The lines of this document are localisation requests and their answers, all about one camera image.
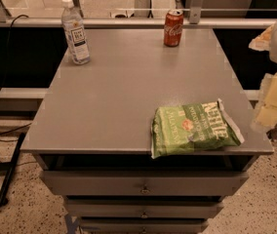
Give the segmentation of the red coke can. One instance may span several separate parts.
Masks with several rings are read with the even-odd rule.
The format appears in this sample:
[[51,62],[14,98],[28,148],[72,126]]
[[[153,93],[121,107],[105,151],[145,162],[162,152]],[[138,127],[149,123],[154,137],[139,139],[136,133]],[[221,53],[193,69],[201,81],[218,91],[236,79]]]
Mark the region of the red coke can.
[[164,44],[175,47],[179,44],[183,26],[183,11],[174,9],[166,14],[164,25]]

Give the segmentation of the green jalapeno chip bag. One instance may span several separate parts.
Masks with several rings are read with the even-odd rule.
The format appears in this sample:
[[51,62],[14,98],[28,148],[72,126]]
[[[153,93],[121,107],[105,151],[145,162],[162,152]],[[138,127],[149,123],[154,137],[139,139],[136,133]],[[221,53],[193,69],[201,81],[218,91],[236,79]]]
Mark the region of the green jalapeno chip bag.
[[245,141],[239,127],[226,113],[221,99],[157,108],[151,135],[153,159],[239,146]]

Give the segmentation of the grey drawer cabinet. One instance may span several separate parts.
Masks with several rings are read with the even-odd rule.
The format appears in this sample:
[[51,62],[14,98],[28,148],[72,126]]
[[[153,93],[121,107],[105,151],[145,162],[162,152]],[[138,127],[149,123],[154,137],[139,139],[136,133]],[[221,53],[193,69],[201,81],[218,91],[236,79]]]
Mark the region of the grey drawer cabinet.
[[[159,29],[93,29],[91,60],[65,58],[22,144],[44,171],[245,172],[272,152],[251,129],[251,105],[210,29],[187,29],[180,44]],[[240,146],[153,159],[157,108],[222,100],[245,141]],[[221,202],[227,196],[75,196],[82,199],[167,199]]]

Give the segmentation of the clear plastic water bottle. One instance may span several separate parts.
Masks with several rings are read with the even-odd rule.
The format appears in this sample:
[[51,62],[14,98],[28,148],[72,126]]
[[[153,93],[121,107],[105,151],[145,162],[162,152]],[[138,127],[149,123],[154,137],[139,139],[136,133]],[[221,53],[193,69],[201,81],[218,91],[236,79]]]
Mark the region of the clear plastic water bottle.
[[73,0],[61,0],[61,3],[61,23],[72,60],[76,64],[85,64],[91,58],[83,19],[75,9]]

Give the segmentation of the middle grey drawer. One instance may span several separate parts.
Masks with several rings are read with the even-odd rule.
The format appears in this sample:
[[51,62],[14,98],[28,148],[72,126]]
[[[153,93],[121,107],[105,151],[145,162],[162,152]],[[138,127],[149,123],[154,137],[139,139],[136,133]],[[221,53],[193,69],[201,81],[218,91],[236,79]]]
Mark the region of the middle grey drawer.
[[134,218],[213,218],[221,202],[167,199],[82,199],[64,201],[71,215]]

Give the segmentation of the grey drawer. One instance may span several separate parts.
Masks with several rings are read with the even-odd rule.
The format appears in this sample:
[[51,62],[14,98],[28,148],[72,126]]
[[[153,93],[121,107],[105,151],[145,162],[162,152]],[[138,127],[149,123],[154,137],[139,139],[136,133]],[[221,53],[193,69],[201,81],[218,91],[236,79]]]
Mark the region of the grey drawer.
[[207,221],[181,219],[80,219],[80,226],[96,233],[189,233],[197,234],[208,227]]
[[71,215],[134,218],[213,218],[221,202],[167,199],[82,199],[64,201]]
[[56,195],[231,196],[245,172],[44,171],[40,178]]

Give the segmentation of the bottom grey drawer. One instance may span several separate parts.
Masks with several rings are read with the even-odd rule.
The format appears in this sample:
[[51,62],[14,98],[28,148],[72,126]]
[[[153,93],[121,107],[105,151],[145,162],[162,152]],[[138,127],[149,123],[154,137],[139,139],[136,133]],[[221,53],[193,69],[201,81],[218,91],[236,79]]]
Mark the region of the bottom grey drawer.
[[197,234],[208,227],[207,221],[181,219],[80,219],[80,226],[96,233],[189,233]]

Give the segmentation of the top grey drawer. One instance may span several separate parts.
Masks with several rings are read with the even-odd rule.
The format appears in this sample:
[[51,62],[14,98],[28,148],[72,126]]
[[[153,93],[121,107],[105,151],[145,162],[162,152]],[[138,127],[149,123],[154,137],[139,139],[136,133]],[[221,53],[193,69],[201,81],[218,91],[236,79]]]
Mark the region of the top grey drawer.
[[245,172],[44,171],[40,178],[56,195],[231,196]]

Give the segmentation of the metal railing bar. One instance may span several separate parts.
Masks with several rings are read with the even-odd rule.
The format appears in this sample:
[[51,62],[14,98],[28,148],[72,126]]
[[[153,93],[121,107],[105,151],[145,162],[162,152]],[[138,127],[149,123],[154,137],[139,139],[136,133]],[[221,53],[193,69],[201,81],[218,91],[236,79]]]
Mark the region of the metal railing bar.
[[[198,23],[184,21],[185,28],[255,28],[265,29],[276,19],[200,19]],[[0,27],[9,27],[11,19],[0,22]],[[85,19],[86,28],[162,28],[162,19]],[[60,19],[21,18],[14,23],[16,27],[61,27]]]

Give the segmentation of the black stand leg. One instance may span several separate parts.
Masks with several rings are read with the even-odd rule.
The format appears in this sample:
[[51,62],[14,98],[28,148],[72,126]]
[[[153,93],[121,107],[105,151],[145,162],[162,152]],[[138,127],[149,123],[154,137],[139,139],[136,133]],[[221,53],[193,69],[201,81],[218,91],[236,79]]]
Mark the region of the black stand leg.
[[0,208],[5,206],[8,203],[8,199],[6,198],[7,192],[9,190],[10,183],[13,179],[15,168],[18,163],[18,159],[20,156],[20,147],[25,138],[25,133],[21,133],[15,147],[13,156],[11,161],[7,163],[7,171],[4,176],[4,180],[0,189]]

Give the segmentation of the metal bracket post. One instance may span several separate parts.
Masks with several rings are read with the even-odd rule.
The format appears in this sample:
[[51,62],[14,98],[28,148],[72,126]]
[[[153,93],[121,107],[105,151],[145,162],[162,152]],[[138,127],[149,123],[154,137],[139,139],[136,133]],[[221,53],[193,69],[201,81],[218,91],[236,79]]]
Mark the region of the metal bracket post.
[[191,24],[198,24],[201,18],[201,10],[204,0],[190,0],[189,3],[189,22]]

